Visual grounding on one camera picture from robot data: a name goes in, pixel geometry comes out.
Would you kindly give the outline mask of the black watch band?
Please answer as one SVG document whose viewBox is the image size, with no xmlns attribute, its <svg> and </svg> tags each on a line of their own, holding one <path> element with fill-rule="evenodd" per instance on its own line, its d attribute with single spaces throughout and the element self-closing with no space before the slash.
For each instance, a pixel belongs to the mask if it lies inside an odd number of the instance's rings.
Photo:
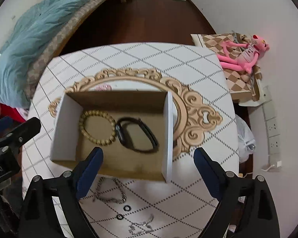
<svg viewBox="0 0 298 238">
<path fill-rule="evenodd" d="M 159 143 L 150 128 L 140 119 L 118 119 L 114 130 L 120 144 L 134 152 L 151 154 L 159 150 Z"/>
</svg>

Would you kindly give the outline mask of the red cloth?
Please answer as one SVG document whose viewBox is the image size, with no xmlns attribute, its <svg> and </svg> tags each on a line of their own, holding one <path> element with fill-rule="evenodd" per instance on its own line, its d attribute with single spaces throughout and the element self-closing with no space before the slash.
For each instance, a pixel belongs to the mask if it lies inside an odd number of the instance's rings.
<svg viewBox="0 0 298 238">
<path fill-rule="evenodd" d="M 10 106 L 0 104 L 0 117 L 10 117 L 18 123 L 24 123 L 26 119 L 18 112 L 17 109 Z"/>
</svg>

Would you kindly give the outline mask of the white plastic bag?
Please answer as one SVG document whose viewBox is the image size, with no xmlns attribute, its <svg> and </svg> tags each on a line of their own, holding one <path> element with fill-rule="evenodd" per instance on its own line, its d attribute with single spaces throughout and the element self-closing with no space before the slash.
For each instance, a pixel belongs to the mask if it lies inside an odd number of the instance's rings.
<svg viewBox="0 0 298 238">
<path fill-rule="evenodd" d="M 238 137 L 238 156 L 239 163 L 248 160 L 256 149 L 256 141 L 251 129 L 247 123 L 238 115 L 236 115 L 237 137 Z"/>
</svg>

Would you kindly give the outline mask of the white power strip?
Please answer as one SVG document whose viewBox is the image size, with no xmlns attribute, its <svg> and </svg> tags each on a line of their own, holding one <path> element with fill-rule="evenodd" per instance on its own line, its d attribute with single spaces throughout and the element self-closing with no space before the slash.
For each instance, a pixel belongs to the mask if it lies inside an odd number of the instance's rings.
<svg viewBox="0 0 298 238">
<path fill-rule="evenodd" d="M 268 163 L 263 167 L 262 171 L 266 173 L 278 172 L 282 167 L 280 131 L 277 124 L 275 104 L 268 86 L 263 88 L 263 98 L 262 110 L 268 142 Z"/>
</svg>

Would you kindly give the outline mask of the white diamond pattern tablecloth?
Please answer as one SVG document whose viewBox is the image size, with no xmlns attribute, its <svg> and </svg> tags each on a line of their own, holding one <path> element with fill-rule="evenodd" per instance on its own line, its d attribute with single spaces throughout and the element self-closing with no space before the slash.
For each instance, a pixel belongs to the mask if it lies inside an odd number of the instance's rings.
<svg viewBox="0 0 298 238">
<path fill-rule="evenodd" d="M 234 107 L 217 54 L 161 42 L 107 45 L 53 58 L 29 117 L 22 191 L 73 170 L 98 148 L 78 205 L 99 237 L 198 237 L 218 205 L 194 156 L 202 147 L 238 174 Z"/>
</svg>

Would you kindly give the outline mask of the open cardboard box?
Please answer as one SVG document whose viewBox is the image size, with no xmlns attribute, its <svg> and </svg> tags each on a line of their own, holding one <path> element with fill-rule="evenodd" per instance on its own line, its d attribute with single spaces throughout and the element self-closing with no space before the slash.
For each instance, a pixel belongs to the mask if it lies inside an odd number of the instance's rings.
<svg viewBox="0 0 298 238">
<path fill-rule="evenodd" d="M 140 118 L 159 143 L 156 153 L 122 146 L 114 130 L 120 118 Z M 50 159 L 72 168 L 100 147 L 103 176 L 168 183 L 172 176 L 173 101 L 169 91 L 65 93 L 57 108 Z"/>
</svg>

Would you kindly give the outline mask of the checkered beige mattress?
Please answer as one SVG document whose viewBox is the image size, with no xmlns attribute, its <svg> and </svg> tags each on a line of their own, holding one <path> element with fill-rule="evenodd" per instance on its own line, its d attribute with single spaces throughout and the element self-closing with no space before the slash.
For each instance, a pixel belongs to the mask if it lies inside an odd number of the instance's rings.
<svg viewBox="0 0 298 238">
<path fill-rule="evenodd" d="M 68 22 L 62 26 L 60 31 L 52 38 L 43 53 L 30 65 L 27 73 L 27 84 L 25 87 L 26 98 L 31 100 L 34 96 L 36 86 L 49 62 L 60 54 L 71 36 L 92 12 L 94 12 L 106 0 L 89 0 L 80 7 Z"/>
</svg>

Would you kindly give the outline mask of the checkered brown cushion box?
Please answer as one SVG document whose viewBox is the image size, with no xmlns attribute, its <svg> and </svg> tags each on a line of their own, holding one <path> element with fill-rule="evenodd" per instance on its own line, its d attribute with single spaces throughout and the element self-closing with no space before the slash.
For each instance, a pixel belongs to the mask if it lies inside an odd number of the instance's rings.
<svg viewBox="0 0 298 238">
<path fill-rule="evenodd" d="M 213 35 L 192 34 L 191 38 L 195 46 L 208 48 L 222 56 L 224 55 L 222 42 L 232 41 L 246 44 L 250 41 L 246 35 L 236 32 Z M 258 106 L 265 101 L 260 67 L 254 66 L 252 74 L 225 69 L 224 75 L 233 101 L 241 106 Z"/>
</svg>

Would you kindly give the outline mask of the light blue duvet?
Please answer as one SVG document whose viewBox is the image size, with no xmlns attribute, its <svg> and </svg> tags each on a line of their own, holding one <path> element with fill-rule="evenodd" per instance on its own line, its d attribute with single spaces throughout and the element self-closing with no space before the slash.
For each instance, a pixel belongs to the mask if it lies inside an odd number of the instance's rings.
<svg viewBox="0 0 298 238">
<path fill-rule="evenodd" d="M 40 78 L 34 63 L 74 13 L 90 0 L 43 0 L 28 9 L 0 50 L 0 104 L 30 106 L 31 86 Z"/>
</svg>

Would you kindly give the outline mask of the pink panther plush toy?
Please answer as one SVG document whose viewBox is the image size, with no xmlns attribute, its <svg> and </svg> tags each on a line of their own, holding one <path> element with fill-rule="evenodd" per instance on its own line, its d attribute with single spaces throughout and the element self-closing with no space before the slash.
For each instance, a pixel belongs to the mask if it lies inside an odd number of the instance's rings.
<svg viewBox="0 0 298 238">
<path fill-rule="evenodd" d="M 217 54 L 221 67 L 234 71 L 245 71 L 248 74 L 252 73 L 253 66 L 255 66 L 257 61 L 270 49 L 269 44 L 264 38 L 258 35 L 253 35 L 250 38 L 250 42 L 247 44 L 235 43 L 228 40 L 222 42 L 221 46 L 225 54 L 225 56 Z M 227 47 L 239 47 L 244 50 L 236 59 L 233 59 L 229 56 Z"/>
</svg>

